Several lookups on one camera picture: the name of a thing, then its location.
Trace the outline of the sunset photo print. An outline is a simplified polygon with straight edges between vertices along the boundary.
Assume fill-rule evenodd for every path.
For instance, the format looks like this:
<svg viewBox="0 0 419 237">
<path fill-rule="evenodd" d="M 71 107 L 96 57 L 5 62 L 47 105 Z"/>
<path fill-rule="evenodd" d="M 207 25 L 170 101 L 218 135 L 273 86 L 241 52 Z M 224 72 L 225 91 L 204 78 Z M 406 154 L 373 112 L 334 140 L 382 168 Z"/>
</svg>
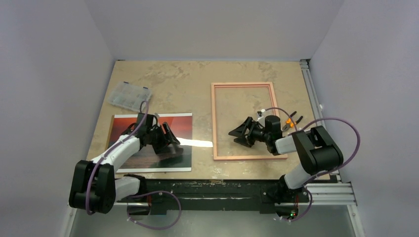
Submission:
<svg viewBox="0 0 419 237">
<path fill-rule="evenodd" d="M 117 170 L 122 173 L 188 172 L 192 170 L 192 113 L 159 114 L 159 123 L 167 122 L 180 141 L 170 152 L 155 154 L 152 146 L 146 146 L 132 155 Z"/>
</svg>

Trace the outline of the pink wooden picture frame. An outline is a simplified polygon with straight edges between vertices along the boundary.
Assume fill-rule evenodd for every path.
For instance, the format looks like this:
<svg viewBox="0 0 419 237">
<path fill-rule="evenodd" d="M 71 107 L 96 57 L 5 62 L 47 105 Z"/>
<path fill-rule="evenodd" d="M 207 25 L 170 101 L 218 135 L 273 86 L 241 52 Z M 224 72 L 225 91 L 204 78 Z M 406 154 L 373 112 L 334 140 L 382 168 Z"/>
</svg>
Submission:
<svg viewBox="0 0 419 237">
<path fill-rule="evenodd" d="M 211 83 L 211 112 L 212 112 L 212 142 L 214 161 L 247 161 L 247 160 L 285 160 L 288 155 L 249 155 L 249 156 L 219 156 L 217 149 L 217 120 L 216 120 L 216 95 L 217 88 L 251 88 L 266 87 L 269 92 L 271 107 L 277 107 L 277 99 L 272 82 L 214 82 Z"/>
</svg>

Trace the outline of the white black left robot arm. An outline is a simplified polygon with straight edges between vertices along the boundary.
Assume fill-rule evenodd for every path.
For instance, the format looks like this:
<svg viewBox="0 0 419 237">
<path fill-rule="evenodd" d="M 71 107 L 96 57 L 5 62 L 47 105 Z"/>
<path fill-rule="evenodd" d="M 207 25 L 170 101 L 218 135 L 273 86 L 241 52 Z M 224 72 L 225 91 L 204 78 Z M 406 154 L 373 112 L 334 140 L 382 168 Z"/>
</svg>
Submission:
<svg viewBox="0 0 419 237">
<path fill-rule="evenodd" d="M 80 160 L 74 169 L 68 204 L 87 214 L 108 213 L 116 201 L 147 197 L 146 179 L 128 174 L 116 178 L 116 171 L 142 148 L 151 146 L 157 155 L 181 151 L 180 142 L 167 122 L 159 124 L 156 115 L 139 113 L 116 142 L 92 160 Z"/>
</svg>

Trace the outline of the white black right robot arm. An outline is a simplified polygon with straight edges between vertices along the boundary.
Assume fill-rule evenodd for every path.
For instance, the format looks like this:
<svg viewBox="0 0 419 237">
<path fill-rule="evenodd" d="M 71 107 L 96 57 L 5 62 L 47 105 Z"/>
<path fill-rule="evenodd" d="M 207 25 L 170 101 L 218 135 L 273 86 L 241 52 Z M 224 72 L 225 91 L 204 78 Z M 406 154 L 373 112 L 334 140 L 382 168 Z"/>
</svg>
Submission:
<svg viewBox="0 0 419 237">
<path fill-rule="evenodd" d="M 295 197 L 297 189 L 319 172 L 330 171 L 343 163 L 340 148 L 323 126 L 283 136 L 280 118 L 268 115 L 264 124 L 248 117 L 228 134 L 234 137 L 235 143 L 249 148 L 255 142 L 262 142 L 274 156 L 297 153 L 299 164 L 279 179 L 277 194 L 284 201 Z"/>
</svg>

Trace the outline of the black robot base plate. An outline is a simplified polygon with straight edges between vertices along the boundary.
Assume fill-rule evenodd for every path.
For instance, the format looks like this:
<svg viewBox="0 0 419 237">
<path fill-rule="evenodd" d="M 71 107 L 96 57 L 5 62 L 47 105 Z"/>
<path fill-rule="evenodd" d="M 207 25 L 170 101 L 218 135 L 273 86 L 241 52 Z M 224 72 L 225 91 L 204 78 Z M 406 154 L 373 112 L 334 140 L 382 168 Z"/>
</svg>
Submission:
<svg viewBox="0 0 419 237">
<path fill-rule="evenodd" d="M 302 189 L 283 193 L 278 180 L 148 179 L 145 184 L 140 193 L 151 193 L 149 197 L 126 197 L 117 204 L 131 206 L 135 213 L 143 208 L 151 215 L 179 209 L 289 215 L 310 201 Z"/>
</svg>

